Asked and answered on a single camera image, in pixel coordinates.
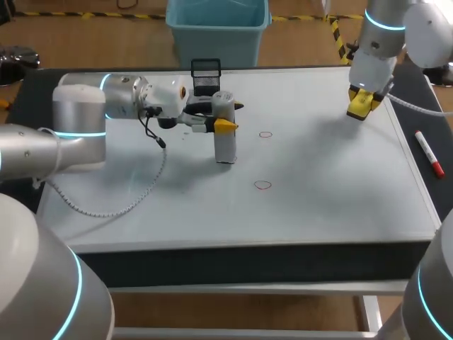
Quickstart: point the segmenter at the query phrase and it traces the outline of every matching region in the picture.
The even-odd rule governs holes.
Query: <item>marker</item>
[[[432,168],[434,169],[434,173],[439,179],[442,179],[445,176],[445,172],[442,170],[442,167],[440,166],[440,163],[438,162],[436,156],[432,152],[430,146],[428,145],[428,142],[426,142],[425,137],[423,137],[423,134],[421,131],[416,131],[415,132],[415,138],[417,138],[418,143],[422,147],[424,153],[426,154],[426,157],[430,161]]]

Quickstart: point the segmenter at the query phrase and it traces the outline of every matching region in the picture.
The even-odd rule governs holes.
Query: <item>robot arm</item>
[[[232,94],[191,96],[186,105],[188,97],[181,76],[149,84],[132,74],[66,74],[53,93],[53,135],[20,125],[0,125],[0,180],[44,179],[57,172],[101,168],[105,119],[111,118],[156,118],[164,129],[182,123],[193,132],[213,132],[217,162],[234,163],[238,125]],[[205,104],[210,114],[196,114],[199,108],[206,109]],[[154,133],[149,136],[166,147]]]
[[[86,85],[53,93],[55,136],[0,125],[0,179],[45,178],[55,172],[99,169],[105,162],[105,95]]]
[[[349,75],[348,115],[364,120],[380,104],[404,46],[419,67],[453,60],[453,1],[368,1]]]

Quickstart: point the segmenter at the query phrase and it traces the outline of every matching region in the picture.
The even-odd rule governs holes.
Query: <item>drawn circle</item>
[[[256,181],[253,185],[260,190],[266,190],[272,186],[272,183],[268,181]]]
[[[271,138],[273,135],[271,132],[269,131],[262,131],[260,132],[260,137],[261,138]]]

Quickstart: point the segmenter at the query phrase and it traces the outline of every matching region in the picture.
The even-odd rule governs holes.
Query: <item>table top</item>
[[[13,108],[10,123],[34,128],[52,127],[48,99],[58,79],[74,70],[46,70],[29,76]],[[394,94],[416,105],[439,110],[423,75],[412,66],[395,71]],[[40,108],[35,115],[26,114]],[[427,117],[402,107],[396,116],[406,136],[437,214],[443,219],[452,204],[452,136],[444,118]],[[437,157],[446,168],[442,183],[433,176],[426,158],[413,140],[421,129]],[[0,190],[36,210],[40,193],[30,191],[27,181],[4,183]],[[408,278],[421,259],[428,242],[379,244],[317,244],[287,246],[247,246],[221,249],[126,251],[107,254],[82,254],[87,264],[109,287],[178,285],[193,283],[312,282],[395,280]],[[152,273],[145,268],[152,268]]]
[[[348,117],[348,72],[223,72],[222,88],[245,105],[236,112],[235,165],[215,162],[211,135],[153,121],[168,157],[143,203],[119,218],[87,217],[47,186],[38,217],[78,254],[430,241],[440,220],[393,107],[385,99],[364,122]],[[143,75],[150,84],[172,77]],[[107,120],[103,169],[54,181],[85,209],[121,210],[153,181],[161,154],[136,120]]]

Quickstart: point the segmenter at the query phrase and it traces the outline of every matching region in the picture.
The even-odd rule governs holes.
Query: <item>small black object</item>
[[[154,108],[154,107],[149,107],[145,108],[145,111],[147,112],[147,117],[157,117],[162,113],[162,108]]]
[[[39,55],[28,47],[0,47],[0,86],[10,85],[25,77],[27,69],[37,69]]]
[[[239,110],[240,108],[243,108],[242,103],[234,103],[234,110]],[[210,101],[187,104],[184,108],[184,112],[188,115],[196,115],[197,113],[212,115],[212,104]]]
[[[192,59],[193,95],[212,96],[220,91],[220,59]]]
[[[165,144],[164,140],[163,140],[162,138],[160,138],[158,135],[156,135],[154,132],[152,132],[152,131],[149,129],[149,127],[148,127],[149,119],[151,119],[151,117],[147,116],[147,120],[144,122],[144,121],[142,120],[142,117],[140,117],[140,112],[138,112],[137,118],[138,118],[140,124],[143,125],[144,131],[145,131],[145,134],[147,135],[147,137],[152,138],[153,140],[156,141],[156,143],[157,143],[162,149],[165,149],[167,145]]]
[[[350,44],[347,42],[346,47],[349,49],[348,54],[346,55],[346,58],[348,60],[354,60],[354,54],[359,49],[359,45],[357,44],[357,41],[355,41],[353,44]]]
[[[177,126],[178,119],[176,118],[157,118],[157,123],[161,129],[171,129]]]

